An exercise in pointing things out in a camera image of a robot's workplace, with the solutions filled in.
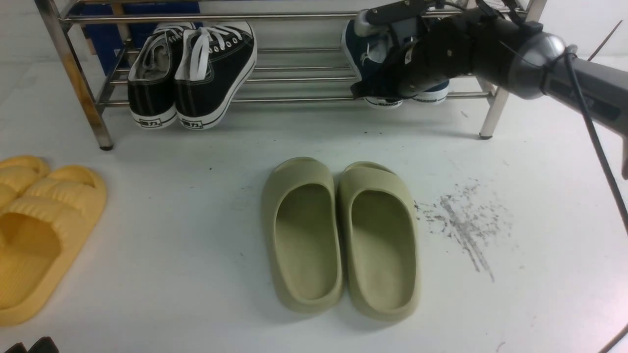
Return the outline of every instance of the navy sneaker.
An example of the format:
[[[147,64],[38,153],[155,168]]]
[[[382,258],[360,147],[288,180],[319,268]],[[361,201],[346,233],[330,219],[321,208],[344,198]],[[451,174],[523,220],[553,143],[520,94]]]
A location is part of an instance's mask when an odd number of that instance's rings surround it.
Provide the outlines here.
[[[382,65],[388,54],[390,38],[388,35],[372,35],[360,37],[355,34],[355,20],[349,21],[342,33],[342,51],[347,57],[349,66],[358,80],[374,74]],[[364,101],[375,109],[394,109],[403,103],[403,100],[365,97]]]
[[[413,99],[419,103],[437,105],[441,104],[447,98],[449,93],[449,80],[440,85],[436,85],[425,92],[419,93]]]

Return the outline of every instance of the black canvas sneaker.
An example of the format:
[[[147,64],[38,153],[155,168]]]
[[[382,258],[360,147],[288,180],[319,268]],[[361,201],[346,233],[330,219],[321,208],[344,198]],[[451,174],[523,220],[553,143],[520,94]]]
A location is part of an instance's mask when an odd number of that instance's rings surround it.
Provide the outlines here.
[[[183,32],[193,23],[161,23],[129,72],[129,104],[141,128],[160,129],[176,119],[174,78],[183,54]]]
[[[175,75],[176,111],[188,129],[216,126],[253,72],[257,41],[246,22],[186,30]]]

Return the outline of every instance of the chrome rack bar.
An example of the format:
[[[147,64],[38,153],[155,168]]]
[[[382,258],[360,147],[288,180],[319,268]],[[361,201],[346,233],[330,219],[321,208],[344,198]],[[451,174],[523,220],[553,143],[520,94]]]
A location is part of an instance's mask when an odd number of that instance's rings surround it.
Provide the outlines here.
[[[320,47],[320,48],[260,48],[257,49],[258,54],[306,54],[306,53],[327,53],[339,52],[337,46]],[[128,54],[139,54],[139,49],[133,48],[127,50]]]
[[[254,72],[312,72],[312,71],[343,71],[343,70],[351,70],[351,67],[348,65],[330,65],[330,66],[258,66],[253,68]],[[128,75],[128,68],[118,68],[116,70],[118,75]]]
[[[276,77],[267,79],[248,79],[247,84],[305,84],[319,82],[351,82],[356,81],[355,76],[336,76],[336,77]],[[126,85],[127,80],[111,80],[111,85]]]
[[[476,99],[489,98],[489,92],[451,92],[447,99]],[[355,99],[350,95],[339,97],[278,97],[278,98],[240,98],[234,99],[231,103],[321,103],[321,102],[353,102]],[[104,107],[128,107],[128,100],[110,100],[101,102]]]
[[[123,46],[116,57],[116,62],[114,64],[113,69],[109,72],[109,74],[105,78],[105,82],[102,84],[102,87],[100,88],[100,92],[96,95],[95,103],[97,106],[101,102],[109,100],[109,98],[111,97],[111,94],[114,91],[114,86],[111,83],[114,81],[114,77],[120,74],[118,66],[120,66],[120,63],[122,62],[125,56],[126,56],[126,47]],[[98,108],[99,108],[100,114],[102,114],[103,109],[101,107],[98,107]]]
[[[477,83],[480,85],[480,88],[484,92],[490,92],[490,97],[487,99],[489,105],[492,105],[495,101],[495,95],[497,94],[497,89],[492,84],[488,83],[486,80],[483,80],[479,77],[476,77]]]
[[[442,18],[460,13],[459,10],[429,11],[425,18]],[[306,19],[353,19],[355,12],[339,13],[257,13],[257,14],[138,14],[138,15],[70,15],[61,19],[62,23],[72,24],[104,24],[104,23],[147,23],[147,22],[181,22],[181,21],[298,21]]]

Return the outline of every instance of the sneaker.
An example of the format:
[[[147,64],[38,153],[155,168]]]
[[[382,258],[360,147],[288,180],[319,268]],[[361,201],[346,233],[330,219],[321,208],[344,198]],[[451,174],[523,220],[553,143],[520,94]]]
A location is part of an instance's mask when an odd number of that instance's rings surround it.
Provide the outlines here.
[[[425,92],[419,93],[413,99],[419,103],[431,104],[433,106],[441,104],[449,93],[449,80],[440,85],[436,85]]]
[[[382,65],[388,54],[391,41],[388,35],[371,35],[360,37],[355,34],[355,20],[347,24],[342,33],[342,51],[347,57],[349,66],[358,80],[374,74]],[[364,101],[376,109],[394,109],[399,107],[403,100],[365,97]]]
[[[175,75],[176,110],[188,129],[216,126],[253,72],[257,41],[246,22],[188,30]]]
[[[183,53],[183,32],[193,23],[161,23],[129,71],[129,105],[139,127],[161,129],[176,119],[174,78]]]

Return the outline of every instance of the shoe rack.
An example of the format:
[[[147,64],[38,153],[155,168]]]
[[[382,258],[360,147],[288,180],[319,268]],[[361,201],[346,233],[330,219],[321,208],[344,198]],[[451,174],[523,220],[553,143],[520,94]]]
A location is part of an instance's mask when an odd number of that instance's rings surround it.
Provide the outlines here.
[[[102,118],[102,113],[110,107],[128,107],[127,100],[112,100],[111,95],[114,88],[118,85],[126,85],[126,75],[128,68],[121,67],[121,63],[128,62],[132,64],[136,59],[139,49],[135,47],[131,41],[127,24],[129,23],[158,23],[166,21],[186,21],[186,22],[225,22],[225,21],[308,21],[308,20],[350,20],[355,17],[356,13],[256,13],[256,14],[145,14],[145,15],[128,15],[122,11],[122,3],[140,3],[155,2],[151,0],[69,0],[68,3],[59,9],[55,0],[35,0],[35,4],[41,14],[41,18],[50,34],[50,38],[57,49],[57,53],[63,63],[68,78],[72,83],[74,92],[78,101],[83,107],[85,117],[89,122],[96,141],[101,149],[109,151],[114,147],[107,125]],[[519,12],[526,17],[528,21],[538,21],[545,7],[547,0],[529,0],[527,6],[520,6]],[[82,15],[82,8],[85,4],[111,4],[113,15],[86,16]],[[475,0],[469,0],[467,6],[475,6]],[[435,10],[430,11],[425,17],[442,18],[457,14],[458,10]],[[93,94],[89,87],[80,62],[76,56],[72,41],[68,37],[69,29],[74,25],[85,24],[117,24],[118,31],[121,36],[124,47],[119,51],[116,58],[114,68],[107,75],[103,86],[96,95]],[[260,48],[258,55],[265,54],[282,54],[291,55],[295,53],[328,53],[339,52],[340,47],[325,48]],[[308,72],[346,72],[348,66],[324,65],[319,66],[268,66],[256,67],[256,72],[272,72],[279,73],[280,77],[266,77],[263,79],[249,79],[246,84],[302,84],[312,82],[339,82],[347,84],[347,92],[349,85],[355,82],[356,78],[352,74],[327,74],[324,77],[304,77],[303,73]],[[298,77],[287,76],[290,73],[299,73]],[[486,99],[489,103],[489,110],[486,119],[480,130],[481,139],[490,139],[493,131],[499,122],[502,111],[508,100],[509,93],[504,89],[494,87],[490,83],[478,78],[481,91],[478,92],[451,92],[447,99]],[[237,96],[232,101],[233,104],[250,104],[250,103],[270,103],[270,104],[311,104],[322,102],[350,102],[353,98],[350,95],[338,95],[330,97],[259,97],[239,99]]]

